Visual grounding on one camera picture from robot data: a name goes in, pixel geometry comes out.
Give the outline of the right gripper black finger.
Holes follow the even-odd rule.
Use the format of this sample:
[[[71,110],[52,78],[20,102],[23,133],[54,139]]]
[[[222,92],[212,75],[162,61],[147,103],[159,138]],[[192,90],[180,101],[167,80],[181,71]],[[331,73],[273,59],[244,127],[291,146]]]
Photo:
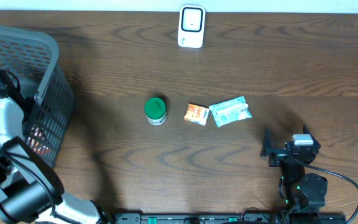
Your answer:
[[[260,157],[268,157],[273,154],[273,146],[271,142],[270,132],[268,128],[264,129],[264,140],[260,151]]]
[[[302,143],[303,144],[314,144],[315,143],[315,138],[311,134],[307,125],[303,126]]]

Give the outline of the mint green wet wipes pack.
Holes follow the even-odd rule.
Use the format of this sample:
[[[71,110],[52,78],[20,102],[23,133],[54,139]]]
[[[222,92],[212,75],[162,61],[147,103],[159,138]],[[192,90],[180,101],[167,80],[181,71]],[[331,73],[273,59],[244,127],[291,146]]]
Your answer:
[[[235,121],[252,118],[249,105],[243,96],[210,105],[209,110],[219,128]]]

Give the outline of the orange tissue pack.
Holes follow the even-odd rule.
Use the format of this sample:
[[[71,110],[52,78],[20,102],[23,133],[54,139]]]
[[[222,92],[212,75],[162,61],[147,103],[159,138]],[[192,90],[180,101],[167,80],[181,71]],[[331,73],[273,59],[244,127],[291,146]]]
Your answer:
[[[208,108],[189,103],[184,120],[205,126],[208,120],[208,115]]]

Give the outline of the red chocolate bar wrapper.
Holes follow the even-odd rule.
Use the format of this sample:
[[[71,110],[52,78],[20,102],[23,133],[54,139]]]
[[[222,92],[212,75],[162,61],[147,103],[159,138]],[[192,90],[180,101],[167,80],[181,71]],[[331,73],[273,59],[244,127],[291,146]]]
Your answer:
[[[32,126],[26,143],[40,156],[49,156],[52,153],[50,134],[38,126]]]

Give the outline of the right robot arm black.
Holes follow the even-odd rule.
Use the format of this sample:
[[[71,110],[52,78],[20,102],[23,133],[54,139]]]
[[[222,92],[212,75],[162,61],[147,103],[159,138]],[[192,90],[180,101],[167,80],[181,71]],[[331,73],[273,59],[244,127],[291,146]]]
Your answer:
[[[319,210],[325,206],[328,181],[315,173],[306,173],[305,167],[316,158],[320,143],[304,126],[301,134],[294,134],[283,148],[274,148],[268,129],[264,132],[261,157],[268,157],[270,167],[279,167],[281,178],[278,191],[289,207],[300,210]]]

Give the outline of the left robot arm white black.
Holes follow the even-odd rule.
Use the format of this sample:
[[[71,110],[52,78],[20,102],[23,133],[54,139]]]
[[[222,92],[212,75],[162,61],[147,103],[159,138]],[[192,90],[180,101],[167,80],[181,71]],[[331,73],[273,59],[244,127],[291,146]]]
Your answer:
[[[25,141],[33,104],[19,79],[0,70],[0,219],[4,223],[110,223],[93,201],[66,193],[54,170]]]

